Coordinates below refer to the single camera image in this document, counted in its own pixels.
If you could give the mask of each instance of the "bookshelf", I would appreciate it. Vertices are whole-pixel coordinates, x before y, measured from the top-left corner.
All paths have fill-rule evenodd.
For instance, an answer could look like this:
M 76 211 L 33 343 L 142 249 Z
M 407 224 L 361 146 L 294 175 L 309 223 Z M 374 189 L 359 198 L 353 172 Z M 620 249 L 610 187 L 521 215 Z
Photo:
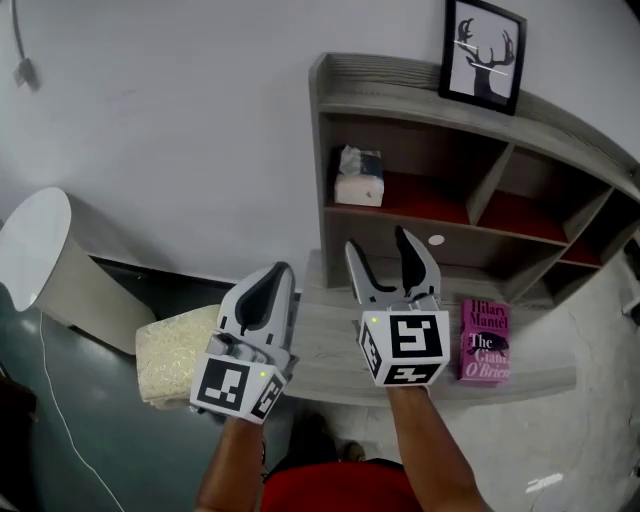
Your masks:
M 445 237 L 427 247 L 444 280 L 474 276 L 470 297 L 484 280 L 492 300 L 559 304 L 640 226 L 638 163 L 531 94 L 511 117 L 440 98 L 438 82 L 439 66 L 408 59 L 328 53 L 312 66 L 324 286 L 346 284 L 349 238 L 371 257 L 397 258 L 400 224 L 425 245 Z M 380 208 L 335 203 L 345 144 L 381 151 Z

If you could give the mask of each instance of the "picture frame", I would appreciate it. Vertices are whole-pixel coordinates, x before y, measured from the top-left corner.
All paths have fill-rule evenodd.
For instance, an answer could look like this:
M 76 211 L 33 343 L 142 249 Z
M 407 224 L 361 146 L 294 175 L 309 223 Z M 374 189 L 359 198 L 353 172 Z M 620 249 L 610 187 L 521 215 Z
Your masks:
M 526 39 L 527 20 L 517 14 L 482 0 L 447 0 L 440 96 L 513 115 Z

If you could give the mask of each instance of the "red shirt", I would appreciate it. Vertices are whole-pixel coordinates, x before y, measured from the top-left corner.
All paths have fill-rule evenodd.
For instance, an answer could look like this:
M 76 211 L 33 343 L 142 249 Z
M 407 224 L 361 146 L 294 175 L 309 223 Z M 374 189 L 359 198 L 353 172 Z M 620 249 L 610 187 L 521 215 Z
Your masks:
M 266 483 L 261 512 L 422 512 L 404 471 L 363 462 L 287 469 Z

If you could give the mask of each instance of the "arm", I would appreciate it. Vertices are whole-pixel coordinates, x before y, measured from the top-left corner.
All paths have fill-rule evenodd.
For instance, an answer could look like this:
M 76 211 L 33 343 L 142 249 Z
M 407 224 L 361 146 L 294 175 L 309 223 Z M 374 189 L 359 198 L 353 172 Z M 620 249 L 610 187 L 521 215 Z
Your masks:
M 262 425 L 228 418 L 204 475 L 196 512 L 253 512 L 262 470 Z
M 488 512 L 471 466 L 422 387 L 388 388 L 400 456 L 425 512 Z

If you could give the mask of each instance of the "pink book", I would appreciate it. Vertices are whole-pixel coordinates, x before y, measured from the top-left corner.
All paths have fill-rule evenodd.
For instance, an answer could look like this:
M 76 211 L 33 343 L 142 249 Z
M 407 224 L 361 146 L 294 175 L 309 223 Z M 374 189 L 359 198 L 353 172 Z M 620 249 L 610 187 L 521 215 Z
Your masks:
M 509 308 L 465 300 L 461 308 L 460 380 L 509 380 Z

